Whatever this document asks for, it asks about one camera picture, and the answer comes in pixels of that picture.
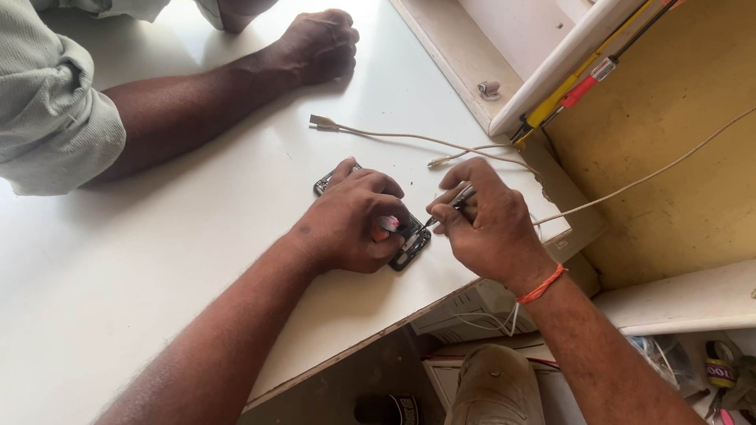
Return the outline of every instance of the yellow wall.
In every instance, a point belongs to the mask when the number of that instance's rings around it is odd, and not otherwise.
[[[688,0],[549,127],[596,199],[665,166],[756,105],[756,2]],[[599,205],[584,250],[615,288],[756,258],[756,113],[666,173]]]

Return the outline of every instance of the khaki pants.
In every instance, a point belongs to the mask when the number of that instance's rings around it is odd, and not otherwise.
[[[465,358],[451,425],[544,425],[541,395],[528,359],[486,344]]]

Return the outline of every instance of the hand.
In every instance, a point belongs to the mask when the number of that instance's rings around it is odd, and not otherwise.
[[[462,212],[447,203],[469,183],[476,194]],[[482,158],[467,160],[444,176],[449,190],[426,207],[441,224],[434,232],[449,237],[454,256],[482,278],[501,282],[522,296],[548,278],[556,263],[549,257],[518,191],[509,189]]]
[[[271,47],[277,65],[295,70],[302,84],[318,84],[355,68],[360,34],[339,9],[299,14]]]
[[[400,200],[404,192],[385,174],[352,171],[356,163],[349,157],[336,167],[323,196],[285,236],[312,258],[318,274],[337,268],[374,273],[404,245],[400,234],[391,233],[380,242],[370,236],[380,216],[410,224],[410,213]]]

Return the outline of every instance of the light gray sleeve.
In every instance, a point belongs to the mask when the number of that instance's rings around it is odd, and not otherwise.
[[[210,22],[215,29],[223,30],[223,21],[221,20],[221,10],[218,7],[218,0],[194,0],[197,8],[200,9],[202,16]]]
[[[120,155],[126,132],[94,70],[29,0],[0,1],[0,177],[16,194],[66,194]]]

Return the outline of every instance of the smartphone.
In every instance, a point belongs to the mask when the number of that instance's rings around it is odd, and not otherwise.
[[[361,169],[360,164],[355,163],[352,170]],[[333,170],[329,172],[323,178],[316,181],[312,187],[313,192],[316,195],[321,196],[328,187],[328,181],[333,177]],[[404,245],[399,248],[394,258],[389,261],[389,265],[396,271],[402,271],[412,261],[420,250],[430,241],[430,231],[423,226],[423,223],[418,221],[415,216],[410,214],[411,223],[409,225],[400,225],[396,229],[396,233],[404,236]]]

